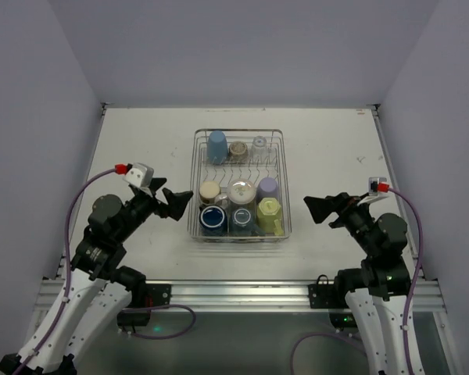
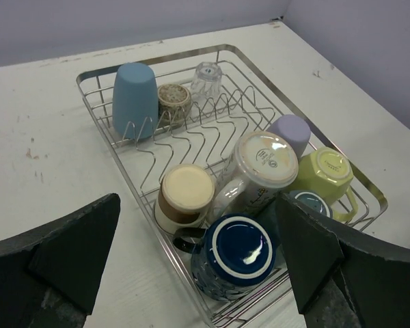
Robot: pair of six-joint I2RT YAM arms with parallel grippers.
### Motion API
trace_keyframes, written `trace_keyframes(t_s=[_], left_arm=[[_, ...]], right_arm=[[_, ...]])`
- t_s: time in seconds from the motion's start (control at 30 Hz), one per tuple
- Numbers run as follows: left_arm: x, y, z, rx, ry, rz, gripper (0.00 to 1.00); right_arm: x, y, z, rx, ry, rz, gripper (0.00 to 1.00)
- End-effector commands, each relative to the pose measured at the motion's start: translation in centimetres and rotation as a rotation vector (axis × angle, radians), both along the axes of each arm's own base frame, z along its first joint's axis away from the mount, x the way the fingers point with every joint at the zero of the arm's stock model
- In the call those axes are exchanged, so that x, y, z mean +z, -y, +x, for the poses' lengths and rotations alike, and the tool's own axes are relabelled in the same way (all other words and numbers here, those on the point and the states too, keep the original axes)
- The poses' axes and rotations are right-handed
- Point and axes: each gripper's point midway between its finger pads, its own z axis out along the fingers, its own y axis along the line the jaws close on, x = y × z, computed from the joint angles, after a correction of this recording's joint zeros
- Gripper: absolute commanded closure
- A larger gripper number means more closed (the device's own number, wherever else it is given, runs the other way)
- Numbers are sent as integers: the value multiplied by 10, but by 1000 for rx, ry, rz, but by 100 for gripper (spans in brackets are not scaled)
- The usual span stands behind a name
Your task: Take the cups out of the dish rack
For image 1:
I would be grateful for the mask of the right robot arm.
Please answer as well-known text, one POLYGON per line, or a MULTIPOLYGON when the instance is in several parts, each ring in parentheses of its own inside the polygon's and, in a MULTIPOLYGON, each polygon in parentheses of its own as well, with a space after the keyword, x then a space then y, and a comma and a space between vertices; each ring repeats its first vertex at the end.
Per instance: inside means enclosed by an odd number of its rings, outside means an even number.
POLYGON ((359 268, 339 270, 332 286, 351 310, 370 372, 424 373, 412 303, 418 273, 403 258, 406 221, 390 212, 374 218, 365 195, 306 196, 304 202, 316 224, 337 214, 330 228, 346 229, 366 254, 359 268))

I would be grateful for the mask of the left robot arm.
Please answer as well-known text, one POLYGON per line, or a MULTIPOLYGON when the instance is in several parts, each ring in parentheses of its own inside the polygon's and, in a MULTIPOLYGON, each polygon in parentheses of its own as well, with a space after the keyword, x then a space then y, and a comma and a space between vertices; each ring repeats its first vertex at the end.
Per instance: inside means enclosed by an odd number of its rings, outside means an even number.
POLYGON ((0 361, 4 374, 75 374, 92 342, 118 316, 128 326, 146 325, 153 310, 167 309, 151 295, 144 274, 121 260, 124 242, 151 216, 179 220, 192 191, 173 193, 164 178, 133 186, 122 202, 115 195, 98 198, 74 257, 67 262, 66 281, 31 339, 0 361), (156 198, 163 189, 165 201, 156 198))

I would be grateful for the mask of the lavender tumbler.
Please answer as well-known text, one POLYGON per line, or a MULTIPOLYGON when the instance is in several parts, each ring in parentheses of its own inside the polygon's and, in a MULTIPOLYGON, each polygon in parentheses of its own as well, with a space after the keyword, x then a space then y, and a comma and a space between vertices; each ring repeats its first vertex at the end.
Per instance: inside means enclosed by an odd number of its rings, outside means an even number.
POLYGON ((273 177, 264 177, 257 186, 256 202, 259 203, 264 198, 279 199, 279 185, 273 177))

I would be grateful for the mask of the light green mug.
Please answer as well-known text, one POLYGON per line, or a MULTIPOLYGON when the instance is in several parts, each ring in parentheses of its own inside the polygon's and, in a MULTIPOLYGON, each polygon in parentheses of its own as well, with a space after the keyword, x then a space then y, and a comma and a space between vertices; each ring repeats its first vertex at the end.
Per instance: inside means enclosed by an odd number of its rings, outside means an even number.
POLYGON ((263 198, 257 206, 258 227, 266 235, 283 236, 282 207, 276 198, 263 198))

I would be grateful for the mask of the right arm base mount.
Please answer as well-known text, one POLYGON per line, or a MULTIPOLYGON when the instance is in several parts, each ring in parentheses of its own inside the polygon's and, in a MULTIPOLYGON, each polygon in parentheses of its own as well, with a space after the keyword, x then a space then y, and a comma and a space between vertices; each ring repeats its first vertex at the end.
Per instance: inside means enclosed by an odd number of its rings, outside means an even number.
POLYGON ((308 285, 308 299, 311 309, 325 309, 335 329, 356 329, 358 326, 353 313, 339 296, 334 283, 327 275, 321 274, 317 280, 308 285))

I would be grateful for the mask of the teal grey mug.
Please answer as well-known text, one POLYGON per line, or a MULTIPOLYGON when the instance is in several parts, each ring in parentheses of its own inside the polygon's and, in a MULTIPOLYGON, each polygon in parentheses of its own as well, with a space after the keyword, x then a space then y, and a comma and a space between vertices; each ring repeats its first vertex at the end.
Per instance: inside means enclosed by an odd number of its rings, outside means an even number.
POLYGON ((264 237, 266 235, 266 232, 256 224, 252 212, 245 208, 238 208, 231 214, 229 233, 237 237, 264 237))

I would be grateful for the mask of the dark blue mug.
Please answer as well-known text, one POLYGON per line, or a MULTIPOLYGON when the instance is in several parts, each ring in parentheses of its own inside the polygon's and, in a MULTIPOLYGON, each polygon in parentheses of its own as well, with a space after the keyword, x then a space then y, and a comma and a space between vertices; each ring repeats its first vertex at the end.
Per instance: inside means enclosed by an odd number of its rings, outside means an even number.
POLYGON ((227 214, 217 205, 208 205, 199 214, 199 224, 204 236, 224 236, 227 233, 227 214))

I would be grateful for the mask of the white floral mug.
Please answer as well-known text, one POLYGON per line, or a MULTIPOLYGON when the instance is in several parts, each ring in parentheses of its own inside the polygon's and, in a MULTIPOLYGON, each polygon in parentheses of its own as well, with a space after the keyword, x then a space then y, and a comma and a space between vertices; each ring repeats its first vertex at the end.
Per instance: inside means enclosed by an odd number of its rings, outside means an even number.
POLYGON ((214 204, 226 210, 238 208, 252 209, 256 202, 256 186, 247 179, 237 179, 230 182, 225 192, 221 192, 214 199, 214 204))

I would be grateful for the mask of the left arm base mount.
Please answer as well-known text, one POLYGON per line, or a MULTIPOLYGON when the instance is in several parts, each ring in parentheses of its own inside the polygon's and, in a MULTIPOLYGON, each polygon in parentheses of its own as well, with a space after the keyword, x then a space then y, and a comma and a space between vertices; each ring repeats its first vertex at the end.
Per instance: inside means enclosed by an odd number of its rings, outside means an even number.
MULTIPOLYGON (((168 305, 171 296, 170 284, 141 283, 132 291, 129 309, 148 308, 168 305)), ((136 332, 137 327, 146 327, 151 319, 151 312, 120 312, 116 322, 125 331, 136 332)))

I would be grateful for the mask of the brown and cream cup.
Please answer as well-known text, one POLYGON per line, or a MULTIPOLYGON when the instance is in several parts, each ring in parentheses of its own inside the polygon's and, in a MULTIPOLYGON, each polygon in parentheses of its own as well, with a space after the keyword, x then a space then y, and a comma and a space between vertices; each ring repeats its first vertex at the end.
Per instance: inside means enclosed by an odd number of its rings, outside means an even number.
POLYGON ((215 180, 206 180, 199 187, 200 201, 204 205, 212 205, 220 193, 220 185, 215 180))

